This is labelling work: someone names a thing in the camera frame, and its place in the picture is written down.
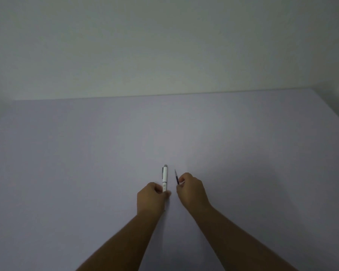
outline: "wall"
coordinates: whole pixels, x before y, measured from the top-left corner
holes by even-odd
[[[339,270],[339,118],[311,90],[15,101],[0,121],[0,270],[74,270],[163,164],[170,190],[175,168],[192,172],[299,270]],[[221,270],[176,193],[141,269]]]
[[[13,100],[327,81],[339,83],[339,0],[0,0]]]

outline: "person's left arm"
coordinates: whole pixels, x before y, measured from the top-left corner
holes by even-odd
[[[77,271],[138,270],[170,191],[147,184],[137,194],[137,215],[91,255]]]

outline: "person's right hand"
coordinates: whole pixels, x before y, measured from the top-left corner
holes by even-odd
[[[190,173],[184,173],[177,185],[177,194],[183,206],[193,215],[211,207],[202,182]]]

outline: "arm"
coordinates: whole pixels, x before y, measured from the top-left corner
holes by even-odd
[[[137,194],[137,215],[91,255],[77,271],[138,270],[170,191],[150,182]]]
[[[296,270],[214,209],[199,179],[185,173],[179,178],[184,181],[177,186],[178,196],[225,270]]]

